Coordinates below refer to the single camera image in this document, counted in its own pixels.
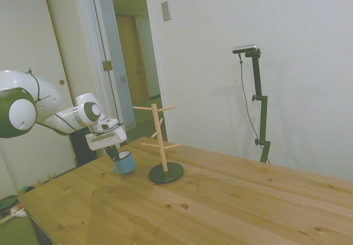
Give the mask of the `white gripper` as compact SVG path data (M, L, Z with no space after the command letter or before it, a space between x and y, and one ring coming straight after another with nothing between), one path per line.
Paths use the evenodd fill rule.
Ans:
M104 148L108 156L113 160L118 160L118 148L116 144L127 140L126 133L121 126L114 128L113 131L108 131L105 134L95 135L93 133L87 134L86 140L89 148L92 151Z

